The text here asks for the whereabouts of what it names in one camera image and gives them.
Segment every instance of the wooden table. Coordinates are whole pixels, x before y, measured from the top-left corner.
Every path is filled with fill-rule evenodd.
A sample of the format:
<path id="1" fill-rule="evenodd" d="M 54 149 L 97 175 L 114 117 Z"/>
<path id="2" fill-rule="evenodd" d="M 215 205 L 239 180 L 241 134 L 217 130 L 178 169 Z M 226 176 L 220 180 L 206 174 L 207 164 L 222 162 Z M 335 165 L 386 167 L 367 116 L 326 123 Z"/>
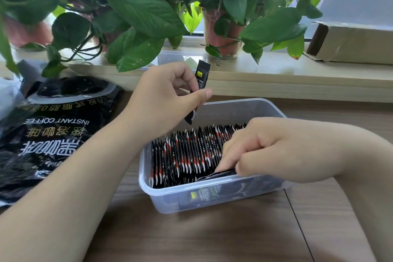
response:
<path id="1" fill-rule="evenodd" d="M 393 141 L 393 104 L 272 101 L 288 117 L 354 124 Z M 138 168 L 135 159 L 85 261 L 375 262 L 333 179 L 162 215 L 139 188 Z"/>

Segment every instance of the clear plastic container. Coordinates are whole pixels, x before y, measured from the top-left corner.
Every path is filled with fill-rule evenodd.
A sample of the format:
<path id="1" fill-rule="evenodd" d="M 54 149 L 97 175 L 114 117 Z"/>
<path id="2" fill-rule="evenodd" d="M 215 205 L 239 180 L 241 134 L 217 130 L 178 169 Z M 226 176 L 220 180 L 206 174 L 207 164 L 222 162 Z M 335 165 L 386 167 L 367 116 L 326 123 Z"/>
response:
<path id="1" fill-rule="evenodd" d="M 193 125 L 182 121 L 174 130 L 204 127 L 212 124 L 243 124 L 254 117 L 285 117 L 272 102 L 263 98 L 210 102 L 198 108 Z M 240 177 L 232 175 L 163 189 L 150 188 L 151 143 L 140 155 L 139 185 L 160 213 L 220 204 L 261 195 L 289 187 L 292 183 L 270 175 Z"/>

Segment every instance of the red flower pot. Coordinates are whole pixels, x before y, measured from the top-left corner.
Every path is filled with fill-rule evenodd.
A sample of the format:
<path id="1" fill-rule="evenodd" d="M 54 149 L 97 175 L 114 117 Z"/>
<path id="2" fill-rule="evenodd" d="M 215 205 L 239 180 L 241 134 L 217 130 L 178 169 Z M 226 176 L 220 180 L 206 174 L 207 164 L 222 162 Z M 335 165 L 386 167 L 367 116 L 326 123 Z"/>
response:
<path id="1" fill-rule="evenodd" d="M 27 43 L 50 44 L 53 40 L 52 30 L 45 22 L 36 25 L 24 25 L 17 20 L 5 15 L 3 26 L 8 41 L 15 48 Z"/>
<path id="2" fill-rule="evenodd" d="M 203 21 L 204 21 L 204 37 L 205 43 L 213 45 L 215 47 L 221 47 L 234 42 L 234 40 L 218 36 L 214 32 L 214 25 L 219 17 L 224 15 L 226 11 L 221 10 L 220 12 L 217 9 L 212 11 L 203 11 Z M 238 26 L 235 22 L 231 21 L 229 25 L 229 37 L 238 37 L 239 33 L 244 29 L 244 26 Z M 236 58 L 240 51 L 242 50 L 242 42 L 239 41 L 230 46 L 226 46 L 219 49 L 221 52 L 222 58 L 219 59 L 233 59 Z"/>

